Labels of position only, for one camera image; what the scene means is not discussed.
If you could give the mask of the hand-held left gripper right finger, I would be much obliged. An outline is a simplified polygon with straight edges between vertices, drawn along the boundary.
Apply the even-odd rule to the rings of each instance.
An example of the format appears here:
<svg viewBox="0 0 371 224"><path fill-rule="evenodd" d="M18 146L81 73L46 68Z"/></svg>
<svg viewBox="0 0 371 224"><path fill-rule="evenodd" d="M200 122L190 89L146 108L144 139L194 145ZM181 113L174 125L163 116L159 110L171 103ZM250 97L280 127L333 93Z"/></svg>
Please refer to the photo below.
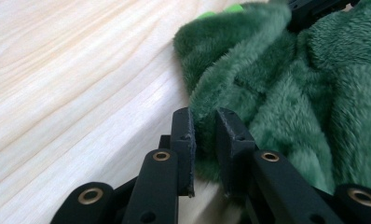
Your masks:
<svg viewBox="0 0 371 224"><path fill-rule="evenodd" d="M240 117L220 107L215 112L215 153L226 195L243 197L250 182L249 159L257 150L254 138Z"/></svg>

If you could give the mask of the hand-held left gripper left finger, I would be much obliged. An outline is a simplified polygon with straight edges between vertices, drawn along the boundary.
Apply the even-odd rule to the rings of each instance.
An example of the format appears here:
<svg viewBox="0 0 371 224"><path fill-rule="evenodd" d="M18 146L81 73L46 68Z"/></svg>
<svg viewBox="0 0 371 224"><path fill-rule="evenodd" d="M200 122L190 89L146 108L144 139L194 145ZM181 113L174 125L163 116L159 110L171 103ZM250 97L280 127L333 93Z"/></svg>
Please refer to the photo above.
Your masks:
<svg viewBox="0 0 371 224"><path fill-rule="evenodd" d="M188 107L176 110L172 115L171 150L178 156L178 194L195 196L194 175L196 139L192 113Z"/></svg>

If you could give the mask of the green fuzzy plush cloth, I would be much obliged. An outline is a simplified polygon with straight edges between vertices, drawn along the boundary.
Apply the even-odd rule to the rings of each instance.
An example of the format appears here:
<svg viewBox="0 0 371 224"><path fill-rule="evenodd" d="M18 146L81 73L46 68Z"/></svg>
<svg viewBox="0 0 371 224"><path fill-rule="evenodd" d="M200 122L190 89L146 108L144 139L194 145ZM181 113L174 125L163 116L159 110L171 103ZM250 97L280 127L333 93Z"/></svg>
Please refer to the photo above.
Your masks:
<svg viewBox="0 0 371 224"><path fill-rule="evenodd" d="M217 180L215 112L314 187L371 189L371 0L298 32L284 2L246 3L183 26L173 46L190 96L197 171Z"/></svg>

